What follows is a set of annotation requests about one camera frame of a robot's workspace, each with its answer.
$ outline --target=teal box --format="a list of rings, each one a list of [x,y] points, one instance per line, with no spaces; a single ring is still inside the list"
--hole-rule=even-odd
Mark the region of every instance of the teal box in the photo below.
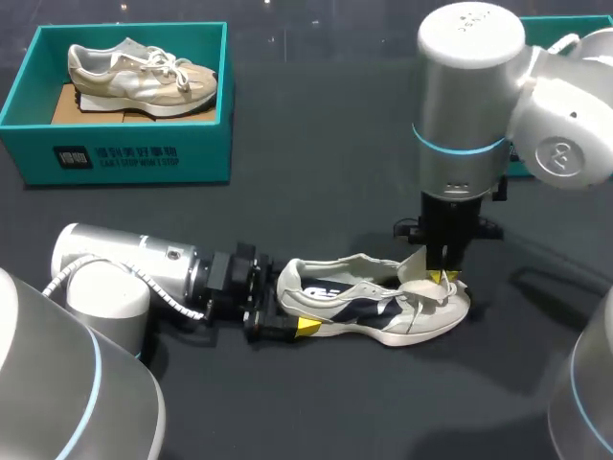
[[[584,37],[598,29],[613,25],[611,16],[528,16],[521,18],[526,29],[526,41],[529,45],[549,48],[567,34]],[[511,159],[516,158],[511,146]],[[509,165],[510,177],[527,177],[531,174],[519,161]]]
[[[51,125],[69,82],[70,45],[106,49],[127,36],[215,70],[215,120]],[[233,96],[226,23],[42,26],[0,113],[0,139],[29,185],[224,182],[230,179]],[[58,156],[66,151],[85,153],[84,167],[62,168]]]

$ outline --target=shoe tongue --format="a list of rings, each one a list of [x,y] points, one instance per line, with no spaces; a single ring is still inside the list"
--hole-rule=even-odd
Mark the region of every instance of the shoe tongue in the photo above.
[[[400,264],[398,279],[400,290],[411,292],[433,300],[443,300],[449,296],[450,286],[446,279],[436,284],[428,276],[425,265],[425,246]]]
[[[124,55],[123,53],[113,53],[111,55],[111,67],[113,67],[117,63],[119,58],[123,55]]]
[[[147,46],[141,45],[140,43],[134,41],[133,39],[127,37],[124,41],[122,41],[117,49],[127,55],[134,56],[140,59],[147,59],[149,55],[149,51]]]

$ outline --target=robotic arm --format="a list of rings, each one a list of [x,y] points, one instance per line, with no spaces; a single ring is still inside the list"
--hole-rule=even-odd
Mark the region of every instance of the robotic arm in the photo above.
[[[501,239],[483,224],[486,196],[506,199],[509,141],[543,182],[582,189],[613,173],[613,67],[591,34],[569,56],[527,46],[510,11],[447,5],[418,34],[421,216],[400,235],[425,244],[427,269],[453,278],[474,239]]]

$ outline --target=black table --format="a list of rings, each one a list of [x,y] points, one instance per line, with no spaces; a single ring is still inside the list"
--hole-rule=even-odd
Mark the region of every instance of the black table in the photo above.
[[[520,14],[605,8],[547,3],[505,2]],[[279,258],[415,250],[391,229],[419,213],[408,79],[431,2],[127,6],[5,0],[0,91],[38,23],[228,19],[232,182],[28,190],[0,151],[0,266],[43,288],[57,234],[73,221],[216,250],[251,242]],[[363,336],[250,346],[222,327],[211,348],[162,324],[150,368],[167,403],[163,458],[555,458],[546,404],[613,280],[611,201],[610,183],[573,194],[513,181],[509,202],[485,207],[508,239],[475,242],[467,255],[465,281],[485,314],[419,346],[391,350]]]

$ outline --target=shoe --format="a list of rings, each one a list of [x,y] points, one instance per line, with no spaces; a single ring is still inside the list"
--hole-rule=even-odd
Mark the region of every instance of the shoe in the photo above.
[[[277,298],[303,321],[297,335],[361,333],[400,347],[456,327],[470,306],[465,289],[445,273],[440,284],[427,276],[424,247],[403,263],[364,254],[330,262],[294,259],[279,276]]]
[[[86,112],[143,111],[169,118],[215,103],[217,73],[127,38],[114,48],[72,45],[68,73]]]

